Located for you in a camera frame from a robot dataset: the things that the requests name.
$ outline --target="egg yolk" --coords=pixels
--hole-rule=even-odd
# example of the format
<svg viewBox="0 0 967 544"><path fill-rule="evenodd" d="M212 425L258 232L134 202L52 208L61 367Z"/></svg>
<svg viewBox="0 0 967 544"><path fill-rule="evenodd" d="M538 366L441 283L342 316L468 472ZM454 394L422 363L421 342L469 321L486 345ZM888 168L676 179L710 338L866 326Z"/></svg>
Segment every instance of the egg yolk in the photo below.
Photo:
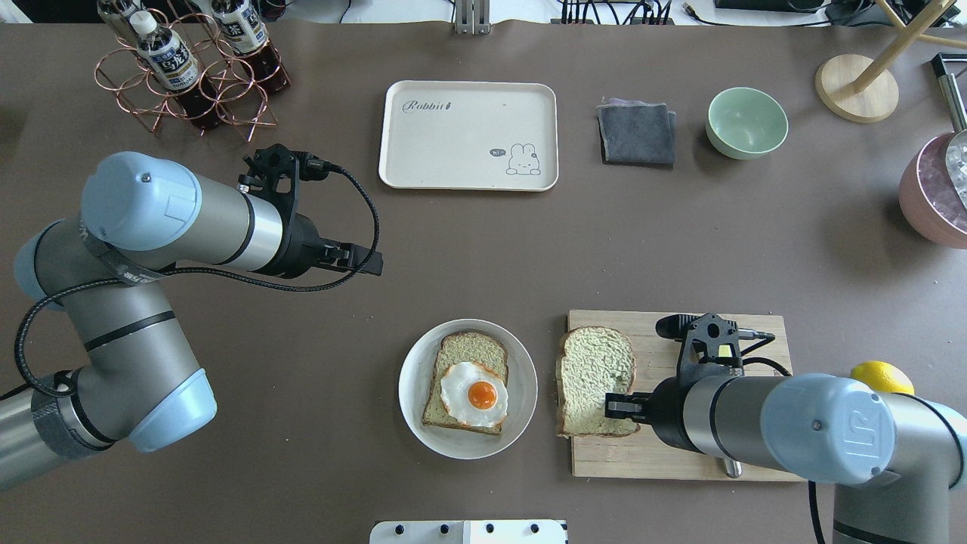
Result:
<svg viewBox="0 0 967 544"><path fill-rule="evenodd" d="M497 390L486 381L476 381L467 389L467 400L476 409L489 409L497 404Z"/></svg>

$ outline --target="fried egg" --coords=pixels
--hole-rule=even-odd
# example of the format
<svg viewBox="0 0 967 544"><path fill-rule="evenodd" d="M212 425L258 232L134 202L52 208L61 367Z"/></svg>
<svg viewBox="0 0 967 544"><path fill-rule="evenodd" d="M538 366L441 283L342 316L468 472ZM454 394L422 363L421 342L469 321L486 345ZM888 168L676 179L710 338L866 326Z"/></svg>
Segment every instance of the fried egg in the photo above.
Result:
<svg viewBox="0 0 967 544"><path fill-rule="evenodd" d="M477 362L456 363L440 379L447 413L464 427L495 427L507 417L507 387Z"/></svg>

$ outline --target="round wooden base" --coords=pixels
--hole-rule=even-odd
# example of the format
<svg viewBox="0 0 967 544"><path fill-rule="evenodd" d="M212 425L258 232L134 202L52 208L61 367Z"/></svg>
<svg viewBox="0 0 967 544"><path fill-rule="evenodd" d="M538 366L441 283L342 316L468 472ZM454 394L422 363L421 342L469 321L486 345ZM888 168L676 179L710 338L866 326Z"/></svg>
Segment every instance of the round wooden base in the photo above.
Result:
<svg viewBox="0 0 967 544"><path fill-rule="evenodd" d="M866 89L855 92L853 81L873 59L862 55L839 55L816 71L816 92L836 115L857 123L875 123L890 116L899 102L899 88L889 71L884 71Z"/></svg>

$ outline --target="wooden cutting board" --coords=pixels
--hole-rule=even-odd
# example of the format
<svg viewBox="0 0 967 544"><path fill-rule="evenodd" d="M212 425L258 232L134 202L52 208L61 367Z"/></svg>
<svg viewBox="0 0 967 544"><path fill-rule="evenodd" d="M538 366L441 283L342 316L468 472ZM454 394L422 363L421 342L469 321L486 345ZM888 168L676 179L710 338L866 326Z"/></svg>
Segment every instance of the wooden cutting board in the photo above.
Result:
<svg viewBox="0 0 967 544"><path fill-rule="evenodd" d="M652 391L665 378L675 376L681 344L664 339L655 332L655 323L676 312L607 312L571 310L568 330L585 326L605 326L623 332L631 339L636 370L634 391ZM773 359L792 372L785 324L781 316L743 316L720 314L739 323L740 327L771 332L776 340L757 349L756 356ZM742 342L742 348L752 342ZM747 376L772 376L774 371L765 365L749 365ZM670 480L728 480L800 482L795 474L771 468L743 465L738 480L725 475L721 461L707 455L693 453L666 445L651 428L621 438L572 437L571 473L575 476L604 478L649 478Z"/></svg>

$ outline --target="pink bowl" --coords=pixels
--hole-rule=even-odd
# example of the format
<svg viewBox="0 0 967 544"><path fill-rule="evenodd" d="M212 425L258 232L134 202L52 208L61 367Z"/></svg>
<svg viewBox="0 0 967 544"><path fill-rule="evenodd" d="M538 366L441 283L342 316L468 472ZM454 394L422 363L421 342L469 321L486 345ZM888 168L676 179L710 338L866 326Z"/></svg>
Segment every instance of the pink bowl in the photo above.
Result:
<svg viewBox="0 0 967 544"><path fill-rule="evenodd" d="M937 197L936 192L945 192L947 187L956 198L945 162L947 144L951 139L953 133L937 136L910 161L900 179L900 208L910 226L923 237L943 246L967 250L967 230L955 226L931 203Z"/></svg>

